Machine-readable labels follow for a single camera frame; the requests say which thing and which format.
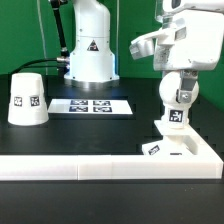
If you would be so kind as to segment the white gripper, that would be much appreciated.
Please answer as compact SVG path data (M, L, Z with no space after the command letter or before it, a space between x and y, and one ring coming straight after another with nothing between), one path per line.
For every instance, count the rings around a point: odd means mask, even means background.
M200 70L213 70L220 58L224 15L184 10L166 18L167 27L139 36L129 47L134 60L154 56L156 71L180 71L178 103L190 103Z

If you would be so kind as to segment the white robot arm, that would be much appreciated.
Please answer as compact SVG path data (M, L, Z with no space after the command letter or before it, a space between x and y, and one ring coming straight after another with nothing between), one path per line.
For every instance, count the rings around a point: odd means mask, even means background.
M76 46L70 53L68 82L108 83L116 78L109 47L110 13L97 0L73 0ZM162 27L131 41L133 59L154 57L156 71L173 74L178 103L193 100L197 73L216 67L224 38L224 0L157 0Z

